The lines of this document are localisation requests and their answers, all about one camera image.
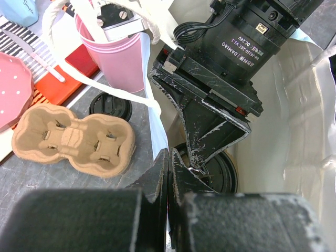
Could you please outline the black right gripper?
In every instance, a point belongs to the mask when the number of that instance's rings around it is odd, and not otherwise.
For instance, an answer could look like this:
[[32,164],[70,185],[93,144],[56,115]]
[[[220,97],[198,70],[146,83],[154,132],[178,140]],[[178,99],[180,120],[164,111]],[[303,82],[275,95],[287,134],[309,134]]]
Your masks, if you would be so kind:
[[252,82],[228,82],[179,48],[162,47],[149,79],[176,108],[194,168],[246,138],[263,112]]

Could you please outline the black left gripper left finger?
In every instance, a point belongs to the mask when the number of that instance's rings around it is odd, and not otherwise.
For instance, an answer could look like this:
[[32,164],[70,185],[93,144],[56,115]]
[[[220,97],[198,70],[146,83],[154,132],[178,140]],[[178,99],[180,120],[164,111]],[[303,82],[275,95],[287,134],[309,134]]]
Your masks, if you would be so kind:
[[1,251],[165,251],[168,150],[123,189],[36,190],[14,207]]

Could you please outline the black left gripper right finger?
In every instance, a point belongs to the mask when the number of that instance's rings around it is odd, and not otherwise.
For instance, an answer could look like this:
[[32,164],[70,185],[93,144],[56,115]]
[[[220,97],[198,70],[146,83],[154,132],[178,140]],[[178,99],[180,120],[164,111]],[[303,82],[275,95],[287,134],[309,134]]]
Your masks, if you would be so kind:
[[169,154],[169,222],[176,251],[329,251],[303,197],[283,193],[219,194]]

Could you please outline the black plastic cup lid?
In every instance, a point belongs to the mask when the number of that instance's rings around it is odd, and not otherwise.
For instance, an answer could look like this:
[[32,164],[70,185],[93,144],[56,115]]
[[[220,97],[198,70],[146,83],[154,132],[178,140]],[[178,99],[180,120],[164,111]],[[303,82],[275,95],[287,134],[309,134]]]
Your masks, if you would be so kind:
[[200,168],[193,168],[187,153],[186,143],[175,147],[185,166],[207,186],[218,193],[236,193],[238,189],[237,171],[230,156],[221,152],[210,159]]

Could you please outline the light blue paper bag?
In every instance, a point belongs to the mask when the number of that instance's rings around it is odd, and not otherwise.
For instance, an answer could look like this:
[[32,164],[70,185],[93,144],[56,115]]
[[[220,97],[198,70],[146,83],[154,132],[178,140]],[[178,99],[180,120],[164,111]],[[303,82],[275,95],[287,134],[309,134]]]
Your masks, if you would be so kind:
[[160,1],[111,1],[165,43],[148,78],[180,115],[191,165],[237,144],[245,180],[278,167],[304,197],[335,178],[334,52],[292,38],[320,4],[212,1],[207,21],[177,24]]

